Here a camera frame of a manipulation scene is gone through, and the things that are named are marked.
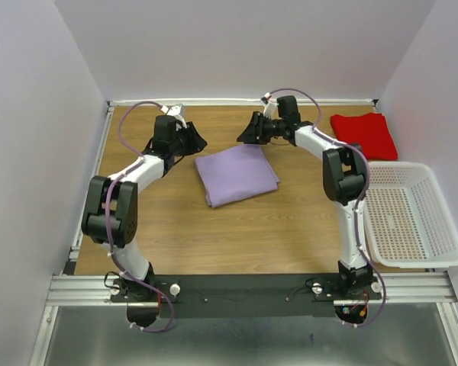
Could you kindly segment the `purple t-shirt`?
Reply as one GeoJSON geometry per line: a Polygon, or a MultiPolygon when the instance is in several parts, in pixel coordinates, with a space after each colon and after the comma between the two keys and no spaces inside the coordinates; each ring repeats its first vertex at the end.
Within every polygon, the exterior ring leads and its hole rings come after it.
{"type": "Polygon", "coordinates": [[[276,191],[279,178],[258,145],[239,145],[195,160],[209,207],[276,191]]]}

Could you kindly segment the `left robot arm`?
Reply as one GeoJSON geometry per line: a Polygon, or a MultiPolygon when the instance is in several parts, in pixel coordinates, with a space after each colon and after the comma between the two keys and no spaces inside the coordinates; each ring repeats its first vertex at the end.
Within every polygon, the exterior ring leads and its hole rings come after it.
{"type": "Polygon", "coordinates": [[[160,293],[154,287],[153,267],[136,240],[139,193],[163,178],[184,157],[206,146],[193,122],[160,115],[144,150],[128,147],[137,154],[132,164],[108,177],[96,175],[89,182],[82,233],[106,248],[135,300],[145,301],[153,293],[160,293]]]}

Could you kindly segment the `white plastic basket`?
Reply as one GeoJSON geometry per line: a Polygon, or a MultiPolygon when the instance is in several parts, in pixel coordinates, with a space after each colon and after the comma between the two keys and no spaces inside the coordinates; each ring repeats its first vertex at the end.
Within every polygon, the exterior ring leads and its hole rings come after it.
{"type": "Polygon", "coordinates": [[[458,267],[458,232],[432,170],[371,162],[363,220],[369,253],[392,268],[458,267]]]}

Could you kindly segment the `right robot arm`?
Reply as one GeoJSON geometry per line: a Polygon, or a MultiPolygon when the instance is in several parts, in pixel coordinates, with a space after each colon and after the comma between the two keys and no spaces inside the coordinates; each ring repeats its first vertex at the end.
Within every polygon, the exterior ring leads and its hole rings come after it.
{"type": "Polygon", "coordinates": [[[299,113],[271,119],[253,112],[250,122],[237,141],[266,145],[282,137],[322,161],[324,193],[337,209],[341,251],[336,289],[351,299],[374,282],[373,268],[366,254],[363,224],[364,197],[369,187],[369,166],[357,145],[349,145],[302,121],[299,113]]]}

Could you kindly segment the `aluminium frame rail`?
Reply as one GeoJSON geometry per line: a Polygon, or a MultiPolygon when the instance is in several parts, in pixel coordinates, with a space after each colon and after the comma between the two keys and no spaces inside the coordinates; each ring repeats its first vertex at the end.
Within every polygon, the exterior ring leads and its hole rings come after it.
{"type": "Polygon", "coordinates": [[[110,304],[110,292],[102,276],[53,276],[47,293],[50,307],[94,307],[110,304]]]}

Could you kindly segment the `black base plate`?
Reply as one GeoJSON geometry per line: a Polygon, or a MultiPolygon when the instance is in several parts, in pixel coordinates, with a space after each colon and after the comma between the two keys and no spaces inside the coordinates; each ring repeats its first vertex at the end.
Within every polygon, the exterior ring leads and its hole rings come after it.
{"type": "Polygon", "coordinates": [[[380,300],[377,281],[345,291],[336,273],[155,275],[162,298],[133,281],[113,274],[104,278],[112,303],[128,309],[149,307],[162,318],[249,318],[270,316],[332,317],[339,303],[380,300]]]}

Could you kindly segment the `folded red t-shirt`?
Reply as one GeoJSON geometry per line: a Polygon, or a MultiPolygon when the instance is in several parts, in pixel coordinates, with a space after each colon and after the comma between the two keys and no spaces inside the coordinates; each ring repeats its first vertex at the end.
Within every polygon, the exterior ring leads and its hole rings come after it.
{"type": "Polygon", "coordinates": [[[382,114],[361,116],[335,114],[330,118],[335,137],[345,143],[358,143],[368,160],[396,161],[398,152],[382,114]]]}

